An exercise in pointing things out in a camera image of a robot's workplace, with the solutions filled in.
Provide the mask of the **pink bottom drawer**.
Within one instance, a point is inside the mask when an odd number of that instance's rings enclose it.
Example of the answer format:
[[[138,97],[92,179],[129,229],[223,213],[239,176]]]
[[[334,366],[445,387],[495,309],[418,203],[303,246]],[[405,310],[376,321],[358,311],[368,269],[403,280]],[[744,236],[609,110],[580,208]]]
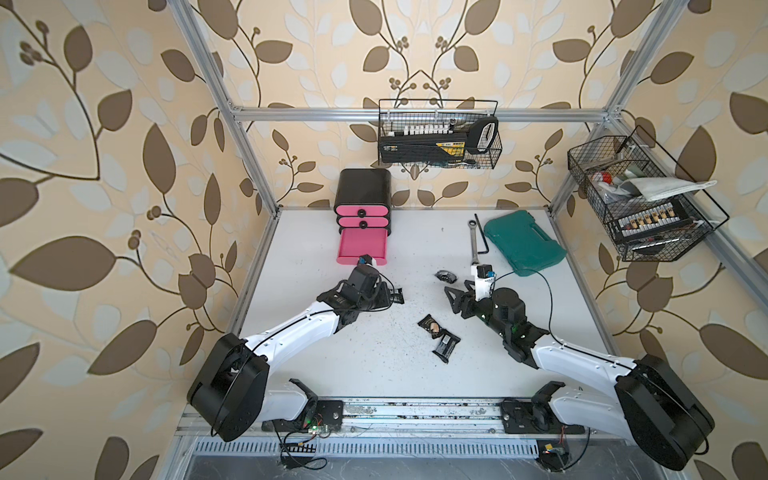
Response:
[[[343,229],[337,262],[341,265],[355,265],[360,257],[368,255],[376,265],[386,265],[387,239],[388,233],[384,228]]]

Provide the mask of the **pink drawer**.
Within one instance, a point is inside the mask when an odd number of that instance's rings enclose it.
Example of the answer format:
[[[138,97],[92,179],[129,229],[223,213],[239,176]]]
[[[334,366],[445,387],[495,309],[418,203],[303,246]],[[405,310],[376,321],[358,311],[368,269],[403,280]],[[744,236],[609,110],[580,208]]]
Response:
[[[334,208],[335,213],[340,217],[388,217],[390,209],[386,205],[347,205],[342,204]]]
[[[390,222],[388,217],[344,217],[339,216],[337,218],[337,224],[340,228],[384,228],[390,229]]]
[[[384,228],[343,229],[337,262],[341,265],[355,265],[360,257],[368,255],[376,265],[386,265],[387,239],[388,233]]]

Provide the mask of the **black cookie packet orange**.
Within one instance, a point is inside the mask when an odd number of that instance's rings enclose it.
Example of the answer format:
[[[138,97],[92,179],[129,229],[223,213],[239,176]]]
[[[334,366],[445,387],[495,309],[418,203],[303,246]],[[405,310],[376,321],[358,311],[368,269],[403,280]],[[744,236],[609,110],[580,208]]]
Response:
[[[417,325],[427,332],[432,339],[442,338],[448,333],[430,314],[422,318]]]

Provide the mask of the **pink top drawer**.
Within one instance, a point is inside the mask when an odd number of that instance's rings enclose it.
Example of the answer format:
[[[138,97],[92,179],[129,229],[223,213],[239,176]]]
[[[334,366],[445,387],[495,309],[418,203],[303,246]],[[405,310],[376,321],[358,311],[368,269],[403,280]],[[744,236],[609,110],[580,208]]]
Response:
[[[386,205],[347,205],[342,204],[334,208],[335,213],[340,217],[388,217],[390,209]]]

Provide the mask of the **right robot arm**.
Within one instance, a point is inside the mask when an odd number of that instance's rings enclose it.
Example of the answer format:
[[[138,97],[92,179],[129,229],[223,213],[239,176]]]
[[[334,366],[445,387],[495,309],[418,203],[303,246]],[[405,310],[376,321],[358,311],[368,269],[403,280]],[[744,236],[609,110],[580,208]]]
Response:
[[[527,319],[524,302],[510,288],[483,299],[473,290],[444,292],[454,313],[481,320],[516,362],[576,381],[574,388],[551,381],[531,398],[539,429],[552,420],[597,429],[633,442],[674,471],[707,453],[715,420],[664,359],[615,357],[559,340]]]

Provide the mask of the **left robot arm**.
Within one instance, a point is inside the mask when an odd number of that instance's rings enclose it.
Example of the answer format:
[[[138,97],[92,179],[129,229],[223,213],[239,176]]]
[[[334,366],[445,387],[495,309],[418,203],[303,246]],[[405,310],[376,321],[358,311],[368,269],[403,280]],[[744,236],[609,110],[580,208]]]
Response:
[[[360,263],[346,280],[319,294],[295,317],[247,338],[233,333],[215,343],[187,402],[207,422],[210,435],[230,442],[256,422],[287,422],[302,431],[317,415],[318,396],[291,378],[271,377],[288,360],[353,324],[362,313],[402,304],[402,290],[374,266]]]

